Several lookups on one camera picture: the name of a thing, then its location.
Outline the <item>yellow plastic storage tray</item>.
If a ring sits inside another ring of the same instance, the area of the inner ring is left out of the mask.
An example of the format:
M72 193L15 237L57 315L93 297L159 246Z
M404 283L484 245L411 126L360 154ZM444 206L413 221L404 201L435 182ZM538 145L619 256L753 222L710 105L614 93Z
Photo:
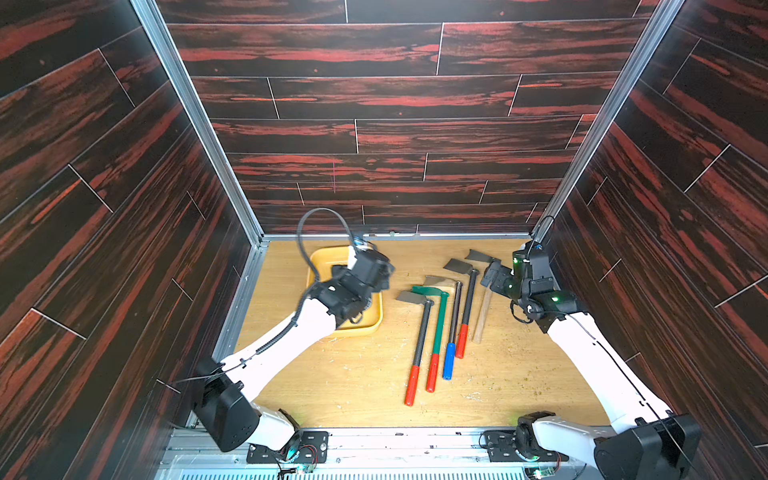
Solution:
M352 246L335 246L320 248L309 257L307 286L315 281L326 285L319 300L335 317L333 337L369 335L383 321L381 289L388 286L389 273L385 258L370 252L351 265L354 254Z

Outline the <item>black hoe red grip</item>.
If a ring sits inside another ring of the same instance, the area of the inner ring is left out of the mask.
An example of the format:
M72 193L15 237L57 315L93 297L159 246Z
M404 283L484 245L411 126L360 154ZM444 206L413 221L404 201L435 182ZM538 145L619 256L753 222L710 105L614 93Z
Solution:
M423 307L417 343L404 399L404 404L411 407L414 405L415 401L424 343L426 340L431 309L434 305L434 302L424 293L424 288L420 286L413 287L410 291L400 292L397 296L397 300L410 304L421 305Z

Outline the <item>green hoe red grip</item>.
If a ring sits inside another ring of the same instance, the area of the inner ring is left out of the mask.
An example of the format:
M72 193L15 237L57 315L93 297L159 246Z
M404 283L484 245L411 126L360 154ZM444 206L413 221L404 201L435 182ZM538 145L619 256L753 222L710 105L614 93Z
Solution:
M438 367L439 367L440 352L441 352L441 342L442 342L442 336L443 336L443 328L444 328L444 322L445 322L447 302L449 299L449 293L446 291L443 291L440 288L432 287L432 286L414 286L412 288L412 291L414 293L421 294L427 297L437 297L437 296L440 297L438 317L437 317L437 327L435 330L433 351L431 355L428 380L426 385L426 390L430 393L433 393L435 391L436 383L437 383Z

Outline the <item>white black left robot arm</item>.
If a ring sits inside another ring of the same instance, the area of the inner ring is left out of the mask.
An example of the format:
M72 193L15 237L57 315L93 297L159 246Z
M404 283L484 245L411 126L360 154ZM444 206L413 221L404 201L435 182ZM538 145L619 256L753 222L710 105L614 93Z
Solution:
M351 248L350 258L350 267L308 287L296 311L259 340L220 361L198 364L193 411L220 451L253 444L277 452L299 441L292 417L260 407L255 399L300 354L360 316L375 293L389 288L394 267L388 257L374 249Z

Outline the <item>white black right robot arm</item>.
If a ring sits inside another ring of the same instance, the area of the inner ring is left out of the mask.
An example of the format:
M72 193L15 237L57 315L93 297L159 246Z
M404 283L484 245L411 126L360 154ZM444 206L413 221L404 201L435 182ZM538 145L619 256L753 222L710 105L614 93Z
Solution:
M575 459L605 479L683 479L702 435L689 414L676 414L627 366L583 302L559 287L549 257L534 241L512 255L511 266L482 256L481 283L521 310L568 356L602 405L609 423L586 426L550 411L519 418L516 456L527 462Z

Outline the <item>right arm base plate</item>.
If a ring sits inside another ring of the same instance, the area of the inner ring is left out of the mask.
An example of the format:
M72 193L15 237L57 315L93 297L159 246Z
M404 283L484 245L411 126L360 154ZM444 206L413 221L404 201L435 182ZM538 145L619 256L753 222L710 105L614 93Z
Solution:
M479 445L486 450L491 462L555 462L562 456L542 448L528 427L514 430L486 430L481 433Z

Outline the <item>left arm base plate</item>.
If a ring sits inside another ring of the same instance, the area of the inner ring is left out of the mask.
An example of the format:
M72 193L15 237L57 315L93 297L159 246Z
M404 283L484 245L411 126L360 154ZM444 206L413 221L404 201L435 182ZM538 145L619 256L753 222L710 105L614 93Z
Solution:
M306 464L318 465L327 460L329 433L321 430L299 430L289 442L278 450L250 444L246 456L247 464Z

